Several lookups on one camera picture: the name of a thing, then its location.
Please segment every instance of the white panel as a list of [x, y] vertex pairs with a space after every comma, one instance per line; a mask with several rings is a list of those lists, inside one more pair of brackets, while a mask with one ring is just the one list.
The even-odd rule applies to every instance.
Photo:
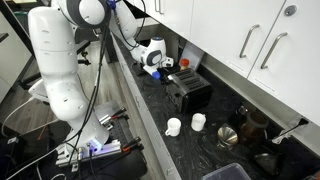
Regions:
[[3, 81], [0, 77], [0, 103], [2, 102], [3, 98], [6, 96], [7, 92], [9, 91], [9, 85]]
[[[157, 21], [161, 21], [161, 15], [159, 13], [160, 0], [144, 0], [146, 5], [146, 12], [149, 16]], [[141, 0], [134, 0], [134, 5], [141, 11], [144, 11]]]
[[31, 53], [0, 12], [0, 32], [8, 33], [0, 43], [0, 76], [11, 87], [31, 57]]
[[193, 0], [160, 0], [161, 23], [190, 39]]
[[[288, 17], [284, 9], [297, 6], [297, 12]], [[291, 0], [285, 4], [249, 80], [289, 107], [320, 126], [320, 11], [314, 7], [320, 1]], [[282, 37], [273, 50], [267, 69], [260, 66], [274, 40]]]
[[127, 0], [127, 1], [134, 6], [134, 0]]
[[[247, 77], [284, 0], [194, 0], [190, 40]], [[245, 58], [240, 52], [251, 27]]]

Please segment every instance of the white mug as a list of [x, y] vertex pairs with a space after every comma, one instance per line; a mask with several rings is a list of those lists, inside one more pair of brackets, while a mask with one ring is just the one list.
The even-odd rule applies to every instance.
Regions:
[[205, 122], [206, 116], [204, 114], [196, 113], [192, 116], [191, 127], [195, 131], [201, 131]]
[[170, 118], [168, 120], [168, 129], [166, 130], [166, 136], [178, 136], [180, 133], [181, 122], [177, 118]]

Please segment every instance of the cabinet handle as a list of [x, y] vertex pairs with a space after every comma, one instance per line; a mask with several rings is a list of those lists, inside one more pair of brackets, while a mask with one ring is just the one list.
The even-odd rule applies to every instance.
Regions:
[[271, 54], [272, 54], [272, 51], [274, 50], [274, 48], [275, 48], [276, 45], [278, 44], [279, 40], [280, 40], [282, 37], [286, 36], [286, 35], [288, 35], [288, 33], [286, 33], [286, 32], [280, 34], [280, 35], [276, 38], [276, 40], [273, 42], [273, 44], [272, 44], [272, 46], [271, 46], [271, 48], [270, 48], [270, 50], [269, 50], [266, 58], [264, 59], [264, 61], [263, 61], [262, 64], [261, 64], [261, 69], [267, 69], [267, 68], [268, 68], [268, 66], [266, 66], [266, 64], [267, 64], [267, 62], [268, 62], [269, 57], [270, 57]]
[[154, 10], [156, 12], [159, 12], [159, 10], [157, 10], [157, 1], [160, 1], [160, 0], [154, 0]]
[[159, 9], [160, 9], [160, 14], [164, 14], [164, 12], [162, 11], [163, 9], [161, 8], [161, 5], [162, 5], [162, 3], [161, 3], [161, 0], [159, 0]]
[[252, 27], [250, 28], [250, 30], [249, 30], [249, 32], [248, 32], [248, 35], [247, 35], [247, 37], [246, 37], [246, 40], [244, 41], [243, 47], [242, 47], [242, 49], [241, 49], [240, 58], [245, 58], [245, 57], [247, 57], [246, 55], [243, 54], [243, 53], [244, 53], [244, 50], [246, 49], [246, 46], [247, 46], [247, 44], [248, 44], [248, 41], [249, 41], [249, 39], [250, 39], [250, 36], [251, 36], [252, 31], [253, 31], [254, 29], [258, 28], [258, 27], [260, 27], [260, 25], [259, 25], [259, 24], [256, 24], [256, 25], [254, 25], [254, 26], [252, 26]]
[[138, 108], [140, 108], [140, 102], [138, 100], [138, 96], [135, 97]]

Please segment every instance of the toaster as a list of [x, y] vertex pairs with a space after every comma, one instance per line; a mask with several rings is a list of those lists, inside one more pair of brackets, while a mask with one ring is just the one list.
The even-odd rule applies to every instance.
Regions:
[[187, 113], [209, 104], [213, 87], [193, 69], [168, 76], [166, 94], [177, 110]]

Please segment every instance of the speckled countertop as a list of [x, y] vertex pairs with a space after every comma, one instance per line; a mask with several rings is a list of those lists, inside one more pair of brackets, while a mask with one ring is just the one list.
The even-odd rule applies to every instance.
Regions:
[[[132, 68], [134, 60], [130, 52], [120, 41], [118, 41], [118, 45], [183, 180], [200, 179], [202, 176], [231, 163], [239, 163], [253, 180], [302, 179], [312, 171], [312, 168], [320, 167], [319, 159], [294, 140], [284, 141], [283, 145], [278, 147], [281, 152], [286, 153], [286, 158], [280, 175], [272, 178], [260, 173], [249, 162], [253, 150], [252, 146], [237, 144], [230, 151], [219, 149], [217, 147], [217, 131], [223, 123], [228, 122], [244, 99], [200, 66], [198, 73], [213, 85], [213, 93], [210, 104], [196, 111], [205, 113], [207, 119], [205, 128], [196, 132], [191, 128], [191, 117], [196, 112], [178, 113], [166, 96], [165, 85], [150, 75], [137, 76]], [[180, 134], [177, 137], [165, 135], [167, 120], [172, 117], [180, 119], [182, 123]]]

